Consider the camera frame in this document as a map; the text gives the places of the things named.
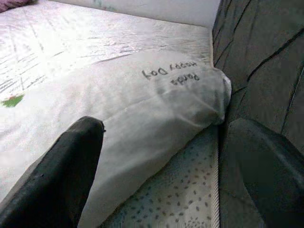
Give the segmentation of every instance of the green spot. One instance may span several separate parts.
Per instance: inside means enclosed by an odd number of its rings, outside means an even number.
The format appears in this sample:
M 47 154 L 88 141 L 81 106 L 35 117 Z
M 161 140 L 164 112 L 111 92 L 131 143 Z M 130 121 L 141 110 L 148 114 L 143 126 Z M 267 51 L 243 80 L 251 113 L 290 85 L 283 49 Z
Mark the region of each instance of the green spot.
M 115 9 L 114 7 L 111 7 L 111 6 L 109 6 L 109 7 L 107 8 L 107 10 L 108 10 L 108 11 L 112 11 L 112 12 L 115 12 L 115 11 L 116 11 L 116 9 Z
M 2 101 L 1 103 L 3 106 L 6 106 L 7 108 L 15 107 L 22 100 L 23 97 L 24 95 L 13 96 L 9 100 Z

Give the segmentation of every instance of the couch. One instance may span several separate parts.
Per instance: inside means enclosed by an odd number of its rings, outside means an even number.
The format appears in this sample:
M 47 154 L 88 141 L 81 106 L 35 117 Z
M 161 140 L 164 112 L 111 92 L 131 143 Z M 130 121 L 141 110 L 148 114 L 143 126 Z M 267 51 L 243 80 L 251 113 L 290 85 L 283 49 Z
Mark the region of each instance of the couch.
M 214 66 L 232 82 L 220 130 L 220 224 L 263 227 L 235 157 L 226 151 L 227 132 L 234 120 L 253 119 L 304 154 L 304 1 L 222 0 L 213 45 Z

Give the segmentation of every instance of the white pillow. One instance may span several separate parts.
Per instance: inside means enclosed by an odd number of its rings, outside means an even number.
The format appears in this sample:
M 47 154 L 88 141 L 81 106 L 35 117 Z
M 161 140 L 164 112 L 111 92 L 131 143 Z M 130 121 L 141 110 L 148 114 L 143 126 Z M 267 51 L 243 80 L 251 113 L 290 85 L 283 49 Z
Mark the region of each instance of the white pillow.
M 79 223 L 95 227 L 202 129 L 223 122 L 231 86 L 220 71 L 175 52 L 98 62 L 1 107 L 0 200 L 74 121 L 106 133 Z

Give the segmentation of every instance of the white mattress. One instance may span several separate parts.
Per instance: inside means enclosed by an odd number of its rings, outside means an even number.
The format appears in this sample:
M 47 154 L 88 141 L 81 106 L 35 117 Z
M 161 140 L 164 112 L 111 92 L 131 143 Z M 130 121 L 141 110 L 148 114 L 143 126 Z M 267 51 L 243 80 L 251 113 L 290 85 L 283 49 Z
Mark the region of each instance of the white mattress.
M 47 0 L 0 14 L 0 100 L 96 61 L 142 50 L 210 65 L 209 29 Z

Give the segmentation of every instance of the purple fabric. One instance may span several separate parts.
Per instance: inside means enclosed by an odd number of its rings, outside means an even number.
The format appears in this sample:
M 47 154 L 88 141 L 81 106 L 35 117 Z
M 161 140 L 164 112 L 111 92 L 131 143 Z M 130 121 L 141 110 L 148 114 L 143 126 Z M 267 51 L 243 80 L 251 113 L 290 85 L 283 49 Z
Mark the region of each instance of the purple fabric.
M 32 0 L 0 0 L 0 13 L 7 11 L 10 8 L 24 6 Z

